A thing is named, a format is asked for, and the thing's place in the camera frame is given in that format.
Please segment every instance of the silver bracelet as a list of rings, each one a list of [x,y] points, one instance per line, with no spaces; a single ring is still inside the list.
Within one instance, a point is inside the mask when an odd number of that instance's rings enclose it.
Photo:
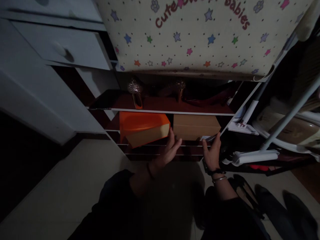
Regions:
[[[226,179],[226,178],[227,178],[227,177],[224,176],[224,177],[222,177],[222,178],[213,179],[212,182],[213,182],[213,183],[216,183],[216,181],[219,181],[219,180],[222,180],[222,179]]]

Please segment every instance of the brown box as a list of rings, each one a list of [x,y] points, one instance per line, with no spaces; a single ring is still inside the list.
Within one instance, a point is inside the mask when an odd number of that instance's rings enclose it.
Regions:
[[[174,114],[173,132],[177,139],[200,140],[203,136],[214,136],[221,127],[215,116]]]

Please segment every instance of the star print fabric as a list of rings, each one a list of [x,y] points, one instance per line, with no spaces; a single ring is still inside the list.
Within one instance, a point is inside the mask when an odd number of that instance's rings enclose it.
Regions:
[[[268,74],[311,0],[95,0],[120,71]]]

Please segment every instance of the orange box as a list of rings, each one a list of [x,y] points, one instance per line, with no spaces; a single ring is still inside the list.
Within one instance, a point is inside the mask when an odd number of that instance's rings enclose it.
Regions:
[[[165,114],[120,112],[120,142],[127,138],[132,148],[165,138],[170,121]]]

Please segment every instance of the shoe rack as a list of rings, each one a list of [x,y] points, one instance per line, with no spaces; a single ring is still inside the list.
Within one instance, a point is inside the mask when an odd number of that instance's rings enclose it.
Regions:
[[[260,82],[243,81],[229,106],[218,103],[206,107],[196,107],[183,101],[179,103],[176,98],[147,97],[143,99],[143,108],[136,109],[132,95],[127,91],[107,89],[100,95],[93,94],[88,79],[83,79],[73,67],[54,66],[53,68],[103,127],[111,141],[131,161],[151,161],[162,152],[167,139],[163,138],[134,149],[130,147],[126,140],[121,143],[119,111],[165,113],[172,126],[174,114],[214,115],[217,117],[221,126],[220,132],[223,134],[235,114],[249,101],[261,84]],[[200,161],[202,157],[203,151],[200,141],[182,141],[174,161]]]

